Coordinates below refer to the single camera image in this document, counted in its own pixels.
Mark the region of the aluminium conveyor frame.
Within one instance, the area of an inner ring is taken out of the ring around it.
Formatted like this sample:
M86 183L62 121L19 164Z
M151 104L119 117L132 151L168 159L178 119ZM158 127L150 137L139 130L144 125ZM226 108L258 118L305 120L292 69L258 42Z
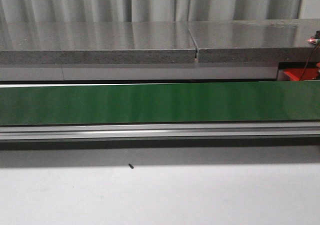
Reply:
M8 87L87 86L108 84L6 84ZM117 140L192 137L318 137L318 120L264 120L169 123L113 123L113 124L0 124L3 141L25 140Z

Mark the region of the green conveyor belt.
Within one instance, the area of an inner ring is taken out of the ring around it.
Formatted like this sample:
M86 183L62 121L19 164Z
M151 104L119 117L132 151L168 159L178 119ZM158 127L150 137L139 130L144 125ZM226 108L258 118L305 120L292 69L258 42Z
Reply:
M318 81L3 87L2 126L311 121Z

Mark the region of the grey stone counter slab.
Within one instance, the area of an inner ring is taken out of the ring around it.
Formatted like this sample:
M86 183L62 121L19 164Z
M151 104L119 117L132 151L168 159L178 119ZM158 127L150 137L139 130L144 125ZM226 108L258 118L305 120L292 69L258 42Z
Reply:
M0 26L9 64L303 62L318 19L16 22Z

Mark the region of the grey pleated curtain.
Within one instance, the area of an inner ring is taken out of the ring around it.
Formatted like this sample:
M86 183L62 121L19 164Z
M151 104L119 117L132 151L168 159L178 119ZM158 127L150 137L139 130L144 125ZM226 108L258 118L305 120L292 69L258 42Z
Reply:
M15 22L166 22L316 19L320 0L0 0Z

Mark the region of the small green circuit board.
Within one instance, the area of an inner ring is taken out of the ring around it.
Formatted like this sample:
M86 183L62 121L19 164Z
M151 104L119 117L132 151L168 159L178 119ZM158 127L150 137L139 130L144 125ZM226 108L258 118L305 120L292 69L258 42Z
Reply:
M308 42L310 43L310 44L313 44L313 45L319 45L320 44L320 38L317 38L317 37L310 37L309 39L308 39Z

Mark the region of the red plate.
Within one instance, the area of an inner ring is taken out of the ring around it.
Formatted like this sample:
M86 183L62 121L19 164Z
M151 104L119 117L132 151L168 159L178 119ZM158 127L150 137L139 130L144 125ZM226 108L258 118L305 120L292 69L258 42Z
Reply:
M317 68L307 68L305 71L303 68L289 68L285 69L284 74L288 76L290 81L309 81L319 80L320 74Z

